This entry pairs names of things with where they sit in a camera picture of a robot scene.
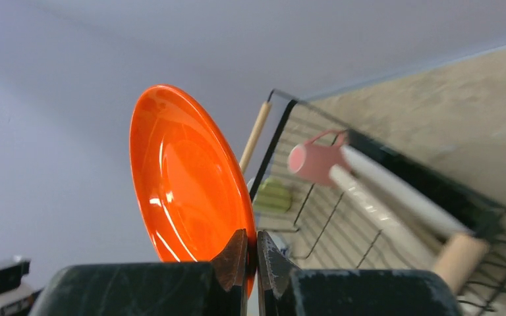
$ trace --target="beige wall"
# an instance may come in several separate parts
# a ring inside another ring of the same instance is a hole
[[[315,104],[506,203],[506,50]]]

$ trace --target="wooden stick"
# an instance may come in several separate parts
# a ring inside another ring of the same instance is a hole
[[[446,243],[432,271],[458,294],[489,248],[483,240],[457,233]]]
[[[249,160],[251,160],[251,155],[255,150],[255,146],[257,145],[257,141],[259,140],[261,131],[265,126],[265,122],[269,115],[270,109],[271,103],[269,102],[265,102],[261,106],[261,110],[259,111],[257,120],[255,121],[255,125],[253,126],[253,130],[251,131],[251,135],[249,135],[249,140],[247,140],[247,145],[245,145],[245,150],[243,151],[241,159],[239,160],[239,167],[241,169],[241,173],[244,173],[245,169],[247,169],[247,166],[249,165]]]

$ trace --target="white wall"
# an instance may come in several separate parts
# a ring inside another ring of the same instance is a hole
[[[237,153],[270,89],[0,2],[0,259],[31,257],[35,286],[75,263],[157,260],[132,188],[128,128],[138,96],[162,82],[201,102]]]
[[[236,82],[300,96],[506,44],[506,0],[21,0]]]

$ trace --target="camera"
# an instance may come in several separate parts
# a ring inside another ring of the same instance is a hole
[[[14,315],[31,307],[33,289],[22,282],[30,260],[21,256],[0,261],[0,315]]]

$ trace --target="orange plate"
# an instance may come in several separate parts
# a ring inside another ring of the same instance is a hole
[[[136,103],[130,125],[136,198],[162,261],[209,261],[236,229],[248,236],[248,293],[256,231],[247,185],[226,139],[187,93],[160,85]]]

